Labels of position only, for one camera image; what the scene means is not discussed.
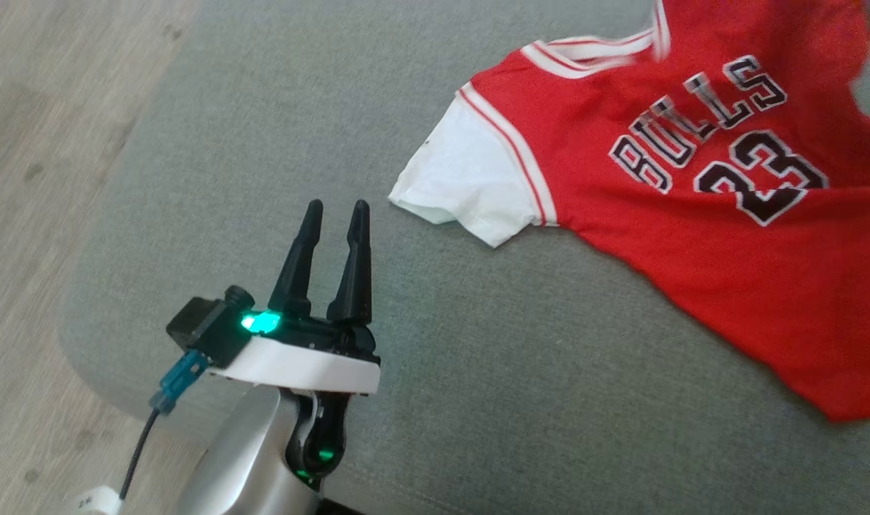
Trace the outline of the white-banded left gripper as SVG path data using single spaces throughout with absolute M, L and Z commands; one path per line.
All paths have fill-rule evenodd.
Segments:
M 340 350 L 323 350 L 320 343 L 305 346 L 285 343 L 294 320 L 283 314 L 311 314 L 310 290 L 313 252 L 323 225 L 323 202 L 308 203 L 300 230 L 293 239 L 268 300 L 268 310 L 243 314 L 239 326 L 250 337 L 231 364 L 210 366 L 215 377 L 242 383 L 281 387 L 292 391 L 318 391 L 373 395 L 378 391 L 380 365 L 369 358 Z M 346 234 L 349 251 L 341 282 L 326 317 L 334 323 L 370 323 L 372 312 L 371 216 L 367 201 L 358 200 Z

